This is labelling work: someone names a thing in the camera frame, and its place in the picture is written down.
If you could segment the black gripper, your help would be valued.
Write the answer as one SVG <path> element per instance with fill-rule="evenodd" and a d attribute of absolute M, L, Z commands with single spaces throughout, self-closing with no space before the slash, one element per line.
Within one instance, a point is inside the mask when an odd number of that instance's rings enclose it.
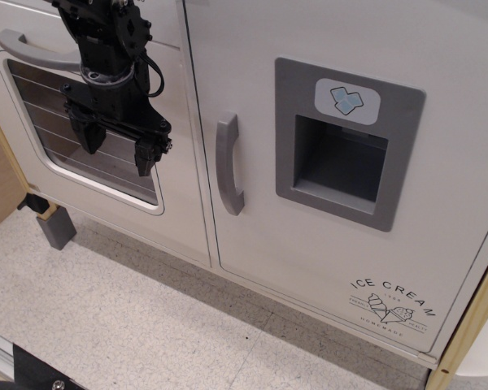
<path fill-rule="evenodd" d="M 95 154 L 112 130 L 136 141 L 135 163 L 139 176 L 149 176 L 152 167 L 172 148 L 172 125 L 150 104 L 150 76 L 134 75 L 116 84 L 64 82 L 65 111 L 82 148 Z"/>

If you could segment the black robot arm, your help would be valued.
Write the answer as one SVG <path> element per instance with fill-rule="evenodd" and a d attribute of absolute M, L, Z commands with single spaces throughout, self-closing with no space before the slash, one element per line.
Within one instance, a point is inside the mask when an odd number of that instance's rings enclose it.
<path fill-rule="evenodd" d="M 150 104 L 164 87 L 150 89 L 150 70 L 161 73 L 150 58 L 151 23 L 133 1 L 53 1 L 81 55 L 81 82 L 60 88 L 72 130 L 83 149 L 94 154 L 108 131 L 134 142 L 140 176 L 172 147 L 171 124 Z"/>

